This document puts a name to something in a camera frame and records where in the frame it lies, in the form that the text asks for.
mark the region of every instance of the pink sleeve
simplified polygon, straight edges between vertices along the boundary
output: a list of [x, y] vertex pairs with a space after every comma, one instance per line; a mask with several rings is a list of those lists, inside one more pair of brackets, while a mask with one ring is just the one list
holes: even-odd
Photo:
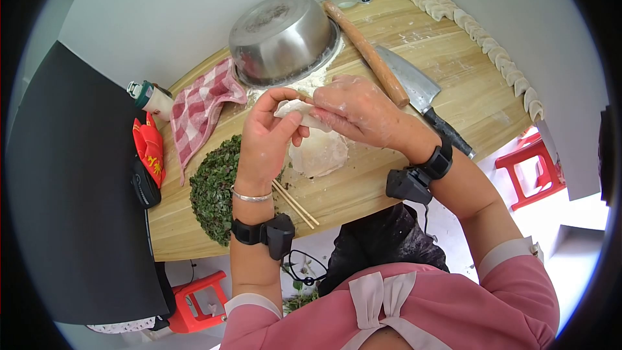
[[525, 314], [541, 345], [555, 339], [559, 303], [544, 265], [533, 255], [517, 255], [502, 261], [480, 280], [498, 299]]
[[220, 349], [260, 349], [268, 327], [278, 321], [274, 312], [259, 305], [237, 306], [227, 315], [225, 337]]

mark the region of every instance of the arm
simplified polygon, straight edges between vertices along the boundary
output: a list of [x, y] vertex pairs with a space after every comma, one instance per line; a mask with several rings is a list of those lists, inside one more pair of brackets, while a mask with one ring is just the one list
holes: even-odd
[[[239, 163], [234, 189], [245, 196], [264, 196], [272, 191], [272, 180], [281, 171], [287, 144], [300, 146], [309, 136], [300, 126], [302, 116], [292, 112], [283, 119], [272, 116], [282, 100], [302, 99], [293, 89], [274, 88], [266, 91], [253, 106], [242, 131]], [[233, 217], [253, 225], [274, 217], [273, 200], [250, 203], [233, 198]], [[231, 235], [231, 283], [233, 296], [257, 293], [271, 300], [282, 312], [279, 262], [270, 258], [268, 246], [244, 245]]]
[[[360, 76], [335, 76], [314, 94], [312, 115], [340, 134], [372, 146], [403, 153], [413, 164], [426, 162], [439, 136], [416, 117], [400, 111], [378, 87]], [[454, 149], [454, 164], [430, 191], [460, 221], [473, 261], [495, 246], [522, 235], [492, 183], [464, 154]]]

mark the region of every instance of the red plastic stool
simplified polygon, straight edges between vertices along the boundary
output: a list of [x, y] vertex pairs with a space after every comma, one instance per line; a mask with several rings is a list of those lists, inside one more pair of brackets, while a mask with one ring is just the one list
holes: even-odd
[[[515, 166], [535, 156], [538, 156], [540, 167], [542, 168], [542, 174], [538, 176], [536, 180], [537, 186], [541, 187], [541, 189], [539, 192], [527, 198], [516, 176]], [[548, 150], [544, 146], [540, 133], [535, 133], [521, 139], [517, 149], [512, 153], [497, 158], [494, 162], [494, 166], [497, 169], [506, 168], [510, 179], [512, 179], [512, 185], [514, 185], [514, 190], [518, 197], [518, 203], [512, 204], [513, 211], [516, 211], [520, 207], [535, 203], [538, 200], [544, 199], [566, 188], [566, 184], [560, 182], [557, 178], [555, 164], [553, 164], [553, 160], [550, 159], [550, 155], [548, 155]], [[548, 183], [551, 183], [551, 186], [544, 189], [544, 186]]]
[[[219, 270], [213, 275], [199, 278], [190, 284], [175, 286], [173, 288], [173, 294], [175, 294], [175, 304], [177, 305], [177, 310], [173, 316], [168, 319], [168, 322], [170, 323], [170, 330], [174, 333], [187, 334], [204, 330], [224, 322], [226, 320], [226, 315], [224, 313], [216, 316], [212, 314], [204, 314], [203, 311], [201, 311], [201, 307], [199, 307], [197, 299], [194, 295], [195, 292], [211, 286], [214, 288], [218, 300], [224, 306], [228, 300], [219, 283], [219, 281], [224, 277], [227, 277], [227, 275], [222, 270]], [[190, 298], [192, 305], [197, 310], [198, 316], [195, 317], [192, 315], [192, 310], [190, 309], [188, 303], [186, 303], [187, 297]]]

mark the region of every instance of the chopsticks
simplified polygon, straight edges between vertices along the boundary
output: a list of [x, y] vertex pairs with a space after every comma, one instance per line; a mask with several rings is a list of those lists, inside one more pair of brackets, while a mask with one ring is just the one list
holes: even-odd
[[296, 211], [298, 216], [300, 216], [302, 220], [305, 221], [305, 223], [311, 228], [311, 230], [314, 230], [315, 227], [311, 224], [311, 222], [308, 221], [307, 217], [311, 219], [311, 221], [315, 223], [316, 225], [318, 226], [320, 225], [320, 222], [315, 220], [315, 218], [311, 214], [309, 214], [306, 209], [304, 209], [294, 198], [292, 198], [292, 196], [287, 192], [285, 188], [281, 186], [281, 184], [279, 184], [278, 181], [273, 180], [272, 186], [279, 194], [281, 194], [281, 196], [283, 197], [283, 199], [285, 199], [287, 204], [289, 204], [289, 206], [293, 208], [294, 211]]

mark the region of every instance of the wrist-mounted device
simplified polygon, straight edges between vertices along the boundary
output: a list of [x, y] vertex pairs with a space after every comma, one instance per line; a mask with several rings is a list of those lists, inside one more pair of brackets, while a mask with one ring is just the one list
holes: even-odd
[[296, 228], [287, 214], [278, 214], [267, 222], [249, 226], [235, 219], [231, 232], [245, 245], [262, 243], [268, 246], [270, 258], [280, 261], [292, 249]]
[[402, 170], [392, 169], [387, 175], [386, 195], [427, 206], [432, 200], [428, 190], [432, 180], [440, 180], [452, 167], [452, 144], [441, 135], [441, 146], [434, 149], [430, 159], [421, 165], [411, 165]]

